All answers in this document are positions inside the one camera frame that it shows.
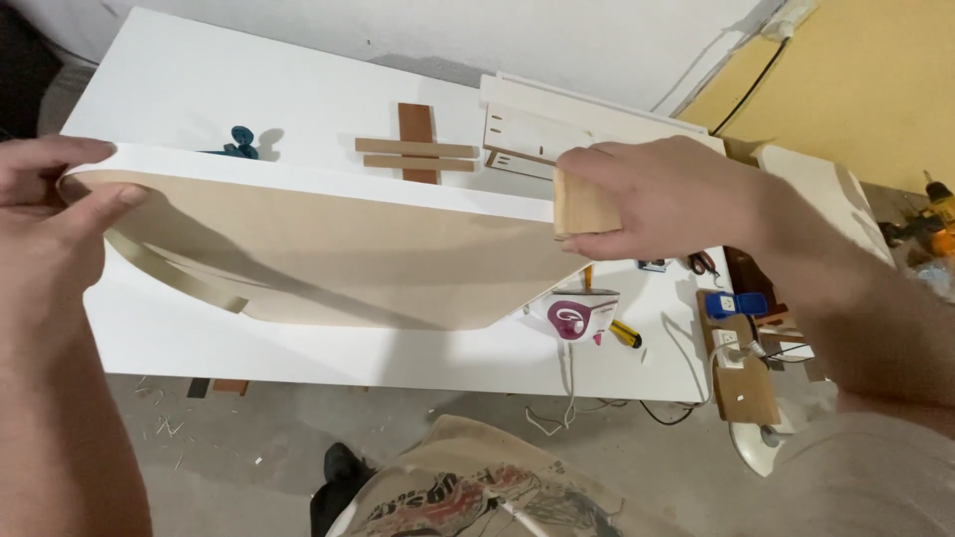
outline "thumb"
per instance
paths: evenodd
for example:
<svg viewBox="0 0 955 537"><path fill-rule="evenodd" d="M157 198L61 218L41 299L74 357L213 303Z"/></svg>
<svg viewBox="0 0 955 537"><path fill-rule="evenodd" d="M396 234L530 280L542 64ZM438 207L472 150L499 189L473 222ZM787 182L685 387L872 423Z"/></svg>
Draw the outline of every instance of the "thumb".
<svg viewBox="0 0 955 537"><path fill-rule="evenodd" d="M52 218L53 225L77 239L102 235L131 209L145 203L149 191L129 183L103 183L82 197L76 196L78 182L67 178L61 192L76 200Z"/></svg>
<svg viewBox="0 0 955 537"><path fill-rule="evenodd" d="M563 241L563 251L579 253L594 261L630 259L634 237L623 229L605 233L582 233Z"/></svg>

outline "white wall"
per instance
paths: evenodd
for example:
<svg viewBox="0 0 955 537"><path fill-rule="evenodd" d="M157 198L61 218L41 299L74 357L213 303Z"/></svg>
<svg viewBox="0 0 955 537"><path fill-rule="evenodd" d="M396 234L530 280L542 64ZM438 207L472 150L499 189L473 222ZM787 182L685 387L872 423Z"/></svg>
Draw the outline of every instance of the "white wall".
<svg viewBox="0 0 955 537"><path fill-rule="evenodd" d="M133 6L477 86L498 70L670 113L782 0L10 0L98 61Z"/></svg>

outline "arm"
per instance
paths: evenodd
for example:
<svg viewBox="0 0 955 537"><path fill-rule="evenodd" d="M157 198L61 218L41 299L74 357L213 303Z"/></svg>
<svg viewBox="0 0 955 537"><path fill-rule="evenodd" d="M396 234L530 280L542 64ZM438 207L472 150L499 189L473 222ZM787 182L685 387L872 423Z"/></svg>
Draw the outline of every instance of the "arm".
<svg viewBox="0 0 955 537"><path fill-rule="evenodd" d="M145 192L97 189L63 208L64 165L103 142L0 144L0 533L150 535L132 446L110 396L82 293L102 272L102 232Z"/></svg>
<svg viewBox="0 0 955 537"><path fill-rule="evenodd" d="M747 251L839 386L840 411L955 438L955 309L852 244L784 181L683 137L577 148L558 166L616 192L624 224L565 249L596 260ZM709 216L718 206L732 216Z"/></svg>

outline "blue clamp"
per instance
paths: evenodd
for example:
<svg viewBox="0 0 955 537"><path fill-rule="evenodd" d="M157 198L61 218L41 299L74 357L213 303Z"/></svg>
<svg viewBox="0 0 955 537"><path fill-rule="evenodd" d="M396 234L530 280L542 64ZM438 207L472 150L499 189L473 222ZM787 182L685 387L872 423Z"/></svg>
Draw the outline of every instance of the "blue clamp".
<svg viewBox="0 0 955 537"><path fill-rule="evenodd" d="M742 313L744 315L765 315L769 310L766 297L761 292L743 292L732 294L719 291L706 295L703 299L707 317L713 320L722 320Z"/></svg>
<svg viewBox="0 0 955 537"><path fill-rule="evenodd" d="M255 140L255 135L252 134L252 131L242 125L236 125L232 127L232 139L239 145L236 146L235 143L227 143L223 146L223 151L200 151L200 153L225 155L227 157L252 159L254 161L259 159L259 152L255 150L255 147L252 147L252 141Z"/></svg>

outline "electrical outlet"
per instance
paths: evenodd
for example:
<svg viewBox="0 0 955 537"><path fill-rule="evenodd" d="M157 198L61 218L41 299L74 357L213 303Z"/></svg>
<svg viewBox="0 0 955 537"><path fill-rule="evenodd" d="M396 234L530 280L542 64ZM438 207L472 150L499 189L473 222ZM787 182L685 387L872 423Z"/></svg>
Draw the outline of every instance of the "electrical outlet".
<svg viewBox="0 0 955 537"><path fill-rule="evenodd" d="M816 8L818 8L816 0L789 0L770 17L760 33L773 41L792 37L796 27L802 24Z"/></svg>
<svg viewBox="0 0 955 537"><path fill-rule="evenodd" d="M733 351L736 351L737 355L739 353L739 337L736 335L736 331L716 329L713 330L712 336L714 345L727 345L720 352L716 353L716 365L718 367L731 369L743 369L742 360L735 361L726 358L726 356L732 354Z"/></svg>

